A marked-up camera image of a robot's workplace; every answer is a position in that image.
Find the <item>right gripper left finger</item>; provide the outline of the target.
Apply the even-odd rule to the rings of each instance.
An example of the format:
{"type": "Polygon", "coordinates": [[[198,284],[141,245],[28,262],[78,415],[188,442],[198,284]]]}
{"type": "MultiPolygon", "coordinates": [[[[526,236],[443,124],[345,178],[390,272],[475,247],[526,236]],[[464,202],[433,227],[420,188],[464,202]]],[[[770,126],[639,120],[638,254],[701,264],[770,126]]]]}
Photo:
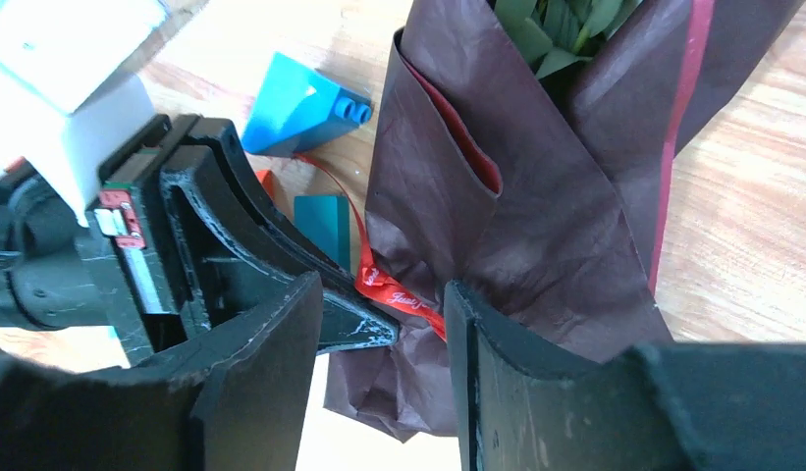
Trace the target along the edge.
{"type": "Polygon", "coordinates": [[[292,470],[321,320],[306,273],[128,369],[0,353],[0,470],[292,470]]]}

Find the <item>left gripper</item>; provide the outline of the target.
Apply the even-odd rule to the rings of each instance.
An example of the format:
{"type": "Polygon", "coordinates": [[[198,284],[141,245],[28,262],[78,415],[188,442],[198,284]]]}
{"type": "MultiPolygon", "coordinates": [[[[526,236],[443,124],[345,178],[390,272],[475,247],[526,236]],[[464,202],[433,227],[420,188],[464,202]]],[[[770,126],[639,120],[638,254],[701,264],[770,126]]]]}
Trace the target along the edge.
{"type": "Polygon", "coordinates": [[[275,207],[230,120],[157,115],[94,177],[81,225],[30,163],[0,176],[0,328],[110,326],[137,363],[314,272],[318,353],[398,340],[399,323],[275,207]]]}

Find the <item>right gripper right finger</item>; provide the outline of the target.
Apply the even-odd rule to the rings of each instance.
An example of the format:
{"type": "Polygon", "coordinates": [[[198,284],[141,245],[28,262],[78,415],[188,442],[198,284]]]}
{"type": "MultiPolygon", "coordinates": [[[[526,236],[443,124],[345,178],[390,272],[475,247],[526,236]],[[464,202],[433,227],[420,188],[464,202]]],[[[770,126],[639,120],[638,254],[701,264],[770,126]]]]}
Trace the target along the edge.
{"type": "Polygon", "coordinates": [[[806,343],[645,343],[599,364],[453,281],[466,470],[806,470],[806,343]]]}

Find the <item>red ribbon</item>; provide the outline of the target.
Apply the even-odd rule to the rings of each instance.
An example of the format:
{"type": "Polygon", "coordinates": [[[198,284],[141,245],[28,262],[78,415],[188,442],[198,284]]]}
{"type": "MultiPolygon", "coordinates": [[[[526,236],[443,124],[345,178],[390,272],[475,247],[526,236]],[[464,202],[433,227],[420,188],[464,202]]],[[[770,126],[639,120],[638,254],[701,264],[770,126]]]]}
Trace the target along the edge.
{"type": "Polygon", "coordinates": [[[300,153],[295,154],[294,157],[322,171],[345,194],[356,222],[360,240],[359,270],[354,283],[356,289],[371,300],[390,306],[408,315],[424,319],[436,335],[442,341],[446,341],[444,318],[376,265],[361,213],[347,194],[345,187],[328,170],[310,157],[300,153]]]}

